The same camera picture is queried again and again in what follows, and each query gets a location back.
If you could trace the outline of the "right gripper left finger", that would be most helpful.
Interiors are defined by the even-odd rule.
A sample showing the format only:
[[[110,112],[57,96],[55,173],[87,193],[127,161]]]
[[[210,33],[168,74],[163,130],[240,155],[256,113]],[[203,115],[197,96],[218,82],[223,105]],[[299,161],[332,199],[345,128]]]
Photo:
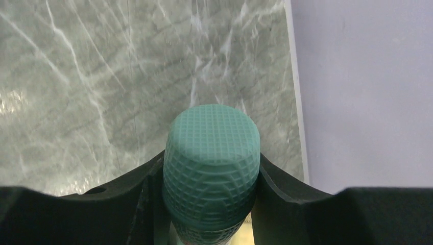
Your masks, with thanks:
[[[1,187],[1,244],[167,244],[164,154],[84,194]]]

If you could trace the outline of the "green microphone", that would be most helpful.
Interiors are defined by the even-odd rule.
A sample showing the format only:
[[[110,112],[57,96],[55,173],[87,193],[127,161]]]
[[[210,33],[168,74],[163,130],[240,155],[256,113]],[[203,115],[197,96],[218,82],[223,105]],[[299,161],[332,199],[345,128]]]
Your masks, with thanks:
[[[178,244],[228,244],[252,210],[259,169],[260,135],[249,116],[219,104],[180,113],[162,187]]]

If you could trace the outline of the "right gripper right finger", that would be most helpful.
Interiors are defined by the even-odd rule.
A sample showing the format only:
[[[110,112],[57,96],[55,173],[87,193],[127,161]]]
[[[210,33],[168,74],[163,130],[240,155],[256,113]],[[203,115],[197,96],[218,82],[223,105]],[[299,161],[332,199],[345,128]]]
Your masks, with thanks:
[[[256,244],[432,244],[432,189],[315,189],[261,157]]]

